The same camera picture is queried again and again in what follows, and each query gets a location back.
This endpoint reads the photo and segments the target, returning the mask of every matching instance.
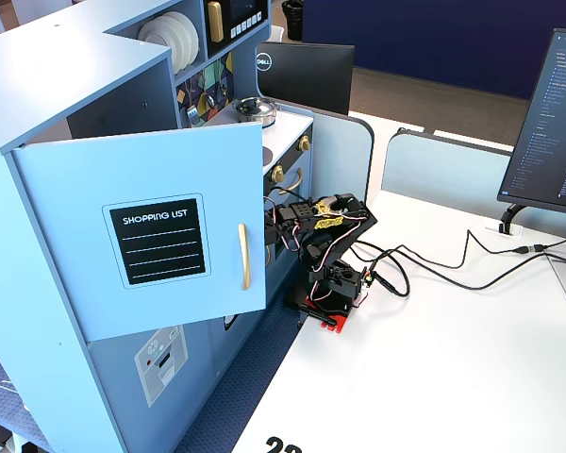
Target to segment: blue wall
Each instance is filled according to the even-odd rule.
[[[530,98],[566,0],[310,0],[304,41],[353,44],[357,66]]]

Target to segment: black number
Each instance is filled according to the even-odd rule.
[[[273,444],[276,444],[275,448],[270,450],[268,453],[281,453],[281,450],[283,449],[283,441],[280,440],[278,437],[273,436],[268,441],[266,441],[266,445],[273,446]]]
[[[283,449],[283,441],[275,436],[266,441],[266,445],[275,445],[275,447],[268,453],[281,453],[281,450]],[[302,453],[302,450],[295,445],[287,445],[287,448],[285,448],[285,453]]]

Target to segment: trash can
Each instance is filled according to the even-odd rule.
[[[304,0],[286,0],[281,4],[287,19],[287,36],[292,41],[302,41]]]

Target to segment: shopping list sign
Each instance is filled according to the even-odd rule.
[[[200,194],[111,205],[103,213],[126,288],[209,274]]]

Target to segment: colorful backsplash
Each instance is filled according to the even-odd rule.
[[[206,102],[206,93],[216,101],[213,109]],[[233,56],[230,52],[176,87],[178,108],[196,106],[201,118],[199,126],[226,107],[233,100],[234,93]]]

